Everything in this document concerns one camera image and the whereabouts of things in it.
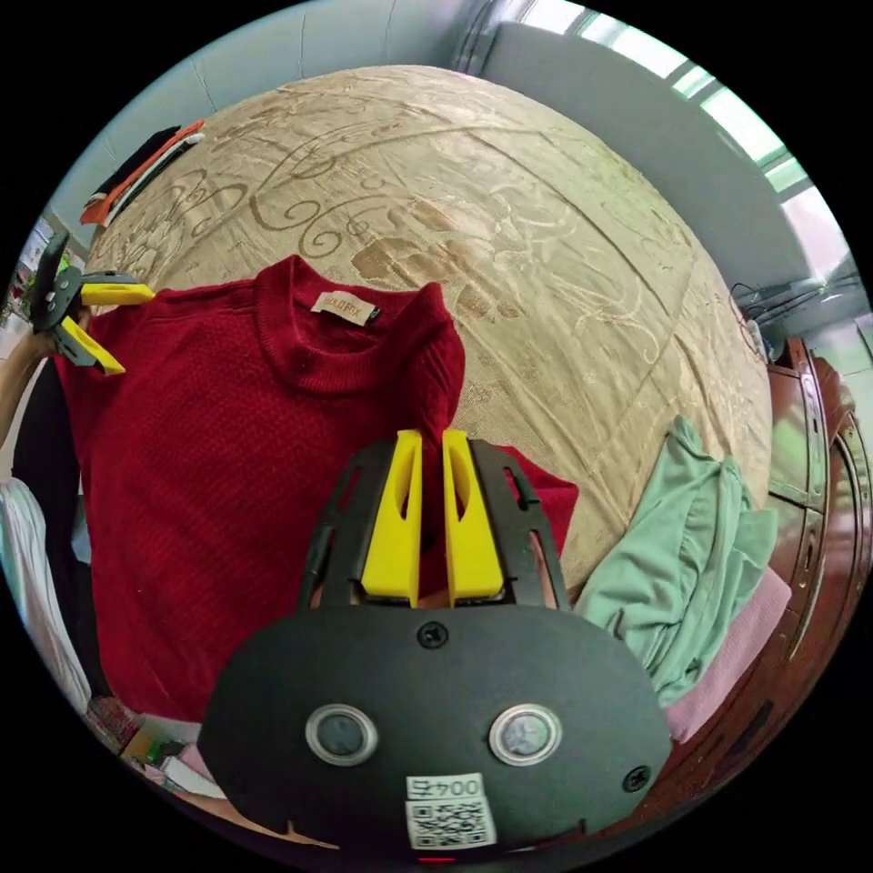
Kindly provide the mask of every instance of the sticker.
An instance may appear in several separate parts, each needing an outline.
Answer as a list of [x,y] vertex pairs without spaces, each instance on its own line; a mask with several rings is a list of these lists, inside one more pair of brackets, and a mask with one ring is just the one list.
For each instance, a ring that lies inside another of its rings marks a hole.
[[497,832],[481,773],[406,778],[406,828],[413,849],[493,846]]
[[329,291],[318,295],[312,312],[332,312],[354,325],[365,325],[376,307],[348,291]]

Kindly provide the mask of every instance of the pink fabric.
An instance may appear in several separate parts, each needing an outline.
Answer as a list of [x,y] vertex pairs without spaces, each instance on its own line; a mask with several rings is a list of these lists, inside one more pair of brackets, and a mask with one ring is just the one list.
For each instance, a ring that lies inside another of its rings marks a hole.
[[713,716],[776,630],[791,588],[769,567],[755,593],[727,629],[727,636],[703,678],[665,710],[670,735],[688,742]]

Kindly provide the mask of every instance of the beige patterned bedspread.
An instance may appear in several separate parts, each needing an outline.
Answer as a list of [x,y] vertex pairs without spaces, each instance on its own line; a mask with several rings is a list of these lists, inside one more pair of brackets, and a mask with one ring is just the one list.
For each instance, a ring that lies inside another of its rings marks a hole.
[[579,486],[574,595],[625,531],[677,413],[714,457],[737,458],[761,505],[765,363],[691,230],[596,136],[418,66],[286,85],[203,132],[89,267],[187,288],[297,252],[338,282],[441,282],[467,351],[455,426]]

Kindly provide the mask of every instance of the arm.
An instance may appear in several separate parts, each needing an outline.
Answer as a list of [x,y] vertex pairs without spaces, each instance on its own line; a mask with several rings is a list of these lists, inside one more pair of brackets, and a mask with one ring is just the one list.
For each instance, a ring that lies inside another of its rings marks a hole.
[[36,368],[53,351],[49,337],[27,333],[0,366],[0,446],[9,436],[15,412]]

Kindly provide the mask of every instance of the screw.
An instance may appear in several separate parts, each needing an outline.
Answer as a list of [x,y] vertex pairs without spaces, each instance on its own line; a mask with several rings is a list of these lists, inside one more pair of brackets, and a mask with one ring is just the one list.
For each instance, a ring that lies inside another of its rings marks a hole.
[[428,621],[418,629],[418,642],[424,648],[440,648],[448,642],[448,631],[438,621]]
[[645,788],[651,778],[652,769],[650,767],[646,767],[645,765],[643,767],[634,767],[625,776],[625,780],[621,783],[621,787],[628,794],[634,794],[642,788]]

